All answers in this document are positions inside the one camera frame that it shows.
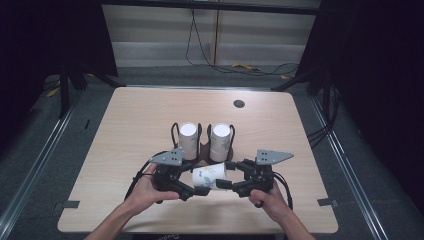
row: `black backdrop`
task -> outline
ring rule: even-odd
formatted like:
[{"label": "black backdrop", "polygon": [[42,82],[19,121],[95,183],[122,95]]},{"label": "black backdrop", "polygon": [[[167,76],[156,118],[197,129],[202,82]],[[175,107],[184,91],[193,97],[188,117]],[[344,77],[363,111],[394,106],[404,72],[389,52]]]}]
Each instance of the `black backdrop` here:
[{"label": "black backdrop", "polygon": [[[321,4],[353,9],[357,3]],[[337,22],[317,17],[299,67],[306,71],[321,65],[329,70],[362,135],[422,214],[423,12],[422,1],[367,0],[360,2],[353,21],[349,16]],[[338,38],[342,32],[348,33],[345,39]],[[310,86],[321,86],[322,79],[311,79]]]},{"label": "black backdrop", "polygon": [[0,34],[0,150],[16,135],[46,77],[59,74],[61,64],[77,61],[117,76],[98,2],[1,1]]}]

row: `white object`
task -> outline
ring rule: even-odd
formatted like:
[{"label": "white object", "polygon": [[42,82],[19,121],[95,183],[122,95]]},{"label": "white object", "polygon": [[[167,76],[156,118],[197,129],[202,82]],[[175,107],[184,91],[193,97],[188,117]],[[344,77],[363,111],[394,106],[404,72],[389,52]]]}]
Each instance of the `white object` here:
[{"label": "white object", "polygon": [[193,169],[193,185],[195,187],[209,187],[213,190],[221,190],[216,187],[216,179],[227,179],[225,163],[209,165]]},{"label": "white object", "polygon": [[225,123],[218,123],[212,129],[211,151],[216,153],[228,153],[230,149],[230,126]]},{"label": "white object", "polygon": [[210,151],[209,151],[210,159],[214,160],[215,162],[223,162],[223,161],[227,160],[227,156],[228,156],[228,151],[224,152],[224,153],[218,153],[218,152],[215,152],[212,149],[210,149]]},{"label": "white object", "polygon": [[178,146],[181,147],[183,158],[193,160],[197,157],[197,127],[194,123],[186,122],[181,125]]}]

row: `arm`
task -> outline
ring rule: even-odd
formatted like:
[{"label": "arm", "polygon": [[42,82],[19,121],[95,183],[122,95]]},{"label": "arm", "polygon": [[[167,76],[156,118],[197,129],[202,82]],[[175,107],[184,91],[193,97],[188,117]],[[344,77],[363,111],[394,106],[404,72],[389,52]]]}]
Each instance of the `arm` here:
[{"label": "arm", "polygon": [[252,190],[249,200],[253,204],[259,204],[263,201],[263,209],[274,222],[280,225],[288,239],[315,239],[289,208],[276,182],[274,182],[274,186],[269,193],[256,189]]},{"label": "arm", "polygon": [[[145,174],[153,174],[156,164],[151,164]],[[179,199],[176,192],[159,192],[152,184],[152,176],[144,175],[138,181],[131,195],[115,208],[103,222],[85,239],[115,239],[125,224],[135,215],[142,213],[160,200]]]}]

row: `white wall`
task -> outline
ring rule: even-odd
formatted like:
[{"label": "white wall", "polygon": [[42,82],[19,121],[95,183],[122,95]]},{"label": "white wall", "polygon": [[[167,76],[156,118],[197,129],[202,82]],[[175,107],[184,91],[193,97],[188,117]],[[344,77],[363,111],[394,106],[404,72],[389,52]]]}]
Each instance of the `white wall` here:
[{"label": "white wall", "polygon": [[[319,0],[228,2],[296,7],[318,7],[320,3]],[[103,11],[118,67],[188,65],[185,58],[191,10],[104,5]],[[211,63],[277,65],[300,61],[315,17],[195,10],[195,19]],[[194,31],[189,59],[194,63],[205,62]]]}]

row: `wooden table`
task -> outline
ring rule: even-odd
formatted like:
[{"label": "wooden table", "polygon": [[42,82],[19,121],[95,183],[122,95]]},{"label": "wooden table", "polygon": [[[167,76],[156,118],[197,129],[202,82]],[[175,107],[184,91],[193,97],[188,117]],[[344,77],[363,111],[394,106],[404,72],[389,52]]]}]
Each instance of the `wooden table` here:
[{"label": "wooden table", "polygon": [[[245,107],[235,107],[235,100],[244,101]],[[80,201],[79,207],[64,209],[59,230],[92,231],[123,201],[132,177],[149,157],[173,148],[174,122],[201,123],[202,143],[207,142],[208,124],[233,124],[233,161],[254,160],[257,149],[293,153],[293,158],[274,165],[273,170],[287,180],[294,211],[310,232],[337,231],[331,206],[318,205],[318,199],[328,196],[290,94],[172,88],[115,90],[69,197]],[[240,171],[227,175],[233,182],[243,180]],[[192,185],[190,172],[180,180]],[[247,198],[232,191],[211,191],[207,197],[195,196],[186,202],[154,204],[131,219],[124,232],[266,234],[282,230]]]}]

